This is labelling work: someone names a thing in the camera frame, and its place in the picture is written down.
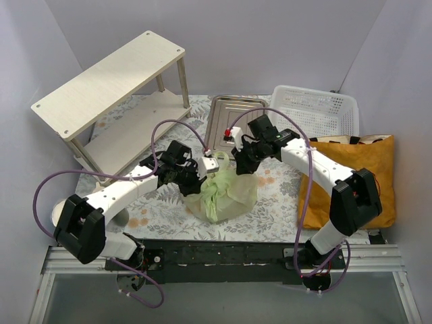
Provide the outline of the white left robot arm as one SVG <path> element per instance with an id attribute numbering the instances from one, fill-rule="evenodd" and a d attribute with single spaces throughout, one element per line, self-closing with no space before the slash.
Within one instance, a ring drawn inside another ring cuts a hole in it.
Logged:
<path id="1" fill-rule="evenodd" d="M 138 269 L 144 260 L 142 243 L 129 234 L 108 232 L 106 227 L 122 216 L 129 204 L 165 184 L 178 185 L 184 196 L 198 194 L 207 173 L 202 161 L 188 158 L 190 152 L 174 140 L 158 159 L 141 161 L 127 180 L 85 197 L 73 194 L 57 203 L 51 214 L 57 243 L 82 264 L 97 257 L 115 257 L 127 269 Z"/>

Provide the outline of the light green plastic grocery bag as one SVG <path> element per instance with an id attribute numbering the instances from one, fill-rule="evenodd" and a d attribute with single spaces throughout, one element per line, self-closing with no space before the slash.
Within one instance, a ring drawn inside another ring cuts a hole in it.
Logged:
<path id="1" fill-rule="evenodd" d="M 200 187 L 200 193 L 182 197 L 195 217 L 209 223 L 251 212 L 258 196 L 257 175 L 238 175 L 236 168 L 230 165 L 227 153 L 217 151 L 214 155 L 219 162 L 219 171 L 207 176 Z"/>

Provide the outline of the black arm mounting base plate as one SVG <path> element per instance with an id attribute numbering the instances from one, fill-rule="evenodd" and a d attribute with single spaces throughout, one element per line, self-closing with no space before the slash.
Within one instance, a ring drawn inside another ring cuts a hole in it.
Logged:
<path id="1" fill-rule="evenodd" d="M 279 282 L 300 285 L 294 245 L 281 242 L 143 240 L 126 261 L 158 284 Z"/>

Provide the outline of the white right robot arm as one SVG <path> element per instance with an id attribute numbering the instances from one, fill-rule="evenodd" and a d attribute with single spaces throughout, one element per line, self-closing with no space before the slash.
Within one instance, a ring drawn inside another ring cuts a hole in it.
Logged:
<path id="1" fill-rule="evenodd" d="M 308 239 L 293 257 L 302 265 L 321 268 L 343 240 L 382 213 L 375 177 L 362 168 L 354 170 L 316 151 L 309 141 L 291 130 L 279 131 L 266 115 L 248 123 L 251 136 L 232 126 L 224 138 L 234 143 L 236 173 L 252 174 L 262 161 L 274 158 L 307 175 L 330 197 L 329 221 Z"/>

